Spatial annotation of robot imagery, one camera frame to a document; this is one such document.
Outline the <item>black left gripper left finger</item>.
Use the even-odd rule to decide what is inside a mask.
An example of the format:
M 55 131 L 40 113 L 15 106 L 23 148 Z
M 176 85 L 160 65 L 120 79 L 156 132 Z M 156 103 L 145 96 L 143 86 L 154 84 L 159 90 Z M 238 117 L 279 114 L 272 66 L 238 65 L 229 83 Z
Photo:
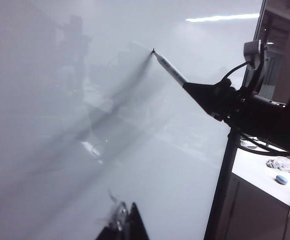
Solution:
M 125 234 L 122 230 L 118 228 L 112 229 L 108 226 L 105 226 L 95 240 L 124 240 Z

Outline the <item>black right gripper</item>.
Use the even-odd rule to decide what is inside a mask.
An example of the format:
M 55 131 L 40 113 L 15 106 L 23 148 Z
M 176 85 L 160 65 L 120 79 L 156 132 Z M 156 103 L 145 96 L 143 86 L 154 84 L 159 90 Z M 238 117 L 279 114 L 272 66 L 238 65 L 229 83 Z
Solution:
M 231 84 L 230 79 L 223 78 L 213 85 L 186 82 L 182 88 L 215 120 L 275 145 L 275 127 L 286 105 L 254 93 L 248 95 L 246 87 L 236 90 Z

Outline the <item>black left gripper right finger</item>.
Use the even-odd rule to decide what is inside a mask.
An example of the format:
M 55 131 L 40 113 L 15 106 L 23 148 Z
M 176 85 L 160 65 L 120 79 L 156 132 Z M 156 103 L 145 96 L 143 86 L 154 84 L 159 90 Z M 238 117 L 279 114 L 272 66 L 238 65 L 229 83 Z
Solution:
M 130 212 L 125 219 L 125 239 L 126 240 L 149 240 L 145 225 L 141 218 L 137 204 L 131 204 Z

